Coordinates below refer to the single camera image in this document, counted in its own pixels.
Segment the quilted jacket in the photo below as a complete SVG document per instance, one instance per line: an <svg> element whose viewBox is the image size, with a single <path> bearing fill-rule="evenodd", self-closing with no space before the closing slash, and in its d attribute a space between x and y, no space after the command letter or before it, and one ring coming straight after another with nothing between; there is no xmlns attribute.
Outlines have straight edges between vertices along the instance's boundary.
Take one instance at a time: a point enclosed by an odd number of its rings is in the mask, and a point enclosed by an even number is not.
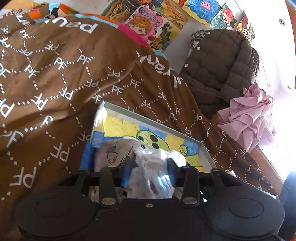
<svg viewBox="0 0 296 241"><path fill-rule="evenodd" d="M256 80L259 56L237 31L213 29L195 46L180 76L206 117L229 107Z"/></svg>

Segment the pink fabric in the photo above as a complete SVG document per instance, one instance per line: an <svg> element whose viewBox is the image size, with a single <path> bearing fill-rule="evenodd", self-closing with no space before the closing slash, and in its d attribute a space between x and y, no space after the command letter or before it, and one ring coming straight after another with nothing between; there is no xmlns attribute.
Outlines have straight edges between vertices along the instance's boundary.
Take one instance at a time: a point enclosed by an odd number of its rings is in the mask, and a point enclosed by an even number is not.
<svg viewBox="0 0 296 241"><path fill-rule="evenodd" d="M244 149L252 151L270 145L274 140L275 130L271 110L273 97L252 84L244 97L230 100L229 108L218 111L221 121L218 126L235 139Z"/></svg>

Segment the open cardboard box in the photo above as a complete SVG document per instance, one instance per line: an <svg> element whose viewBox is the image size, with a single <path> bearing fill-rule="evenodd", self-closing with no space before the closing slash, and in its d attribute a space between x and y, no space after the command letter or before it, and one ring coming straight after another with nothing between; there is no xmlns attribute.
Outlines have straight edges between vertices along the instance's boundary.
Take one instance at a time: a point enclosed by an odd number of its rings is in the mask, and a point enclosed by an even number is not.
<svg viewBox="0 0 296 241"><path fill-rule="evenodd" d="M86 144L80 169L94 171L93 152L106 139L136 139L164 150L176 150L201 172L216 168L205 146L167 126L108 102L102 102L94 118L90 142Z"/></svg>

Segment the brown blanket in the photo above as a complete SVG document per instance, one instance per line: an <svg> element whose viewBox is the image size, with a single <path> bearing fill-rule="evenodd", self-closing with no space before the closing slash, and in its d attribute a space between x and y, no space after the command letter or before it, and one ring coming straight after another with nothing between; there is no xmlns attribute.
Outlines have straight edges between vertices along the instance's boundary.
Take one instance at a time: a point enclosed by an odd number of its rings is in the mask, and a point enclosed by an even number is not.
<svg viewBox="0 0 296 241"><path fill-rule="evenodd" d="M274 191L250 155L201 114L164 57L102 21L55 20L0 20L1 238L17 237L13 210L21 197L79 168L102 100L203 142L218 168Z"/></svg>

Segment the black spot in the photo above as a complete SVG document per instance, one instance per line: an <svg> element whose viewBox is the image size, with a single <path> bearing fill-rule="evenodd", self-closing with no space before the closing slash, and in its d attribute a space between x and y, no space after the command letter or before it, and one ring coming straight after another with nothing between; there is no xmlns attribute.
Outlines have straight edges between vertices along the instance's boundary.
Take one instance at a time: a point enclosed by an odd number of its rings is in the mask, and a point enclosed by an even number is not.
<svg viewBox="0 0 296 241"><path fill-rule="evenodd" d="M158 139L156 136L150 135L149 137L150 137L150 140L152 140L153 142L158 142Z"/></svg>
<svg viewBox="0 0 296 241"><path fill-rule="evenodd" d="M159 146L156 143L152 143L152 146L153 146L154 149L158 149L159 148Z"/></svg>

